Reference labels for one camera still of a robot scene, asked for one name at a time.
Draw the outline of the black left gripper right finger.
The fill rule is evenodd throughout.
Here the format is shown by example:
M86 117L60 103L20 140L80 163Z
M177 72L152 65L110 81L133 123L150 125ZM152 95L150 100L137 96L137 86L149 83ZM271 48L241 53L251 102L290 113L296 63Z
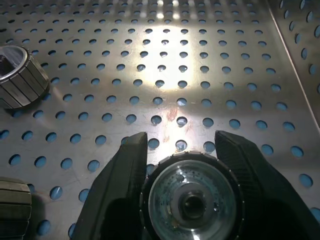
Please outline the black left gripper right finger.
M217 158L235 175L244 204L241 240L318 240L320 224L250 140L218 130Z

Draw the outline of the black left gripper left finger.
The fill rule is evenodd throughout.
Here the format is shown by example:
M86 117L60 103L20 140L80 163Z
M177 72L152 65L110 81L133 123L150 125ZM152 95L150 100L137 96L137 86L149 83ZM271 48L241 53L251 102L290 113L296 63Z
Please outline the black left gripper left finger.
M95 178L72 234L74 240L140 240L140 194L148 135L130 136Z

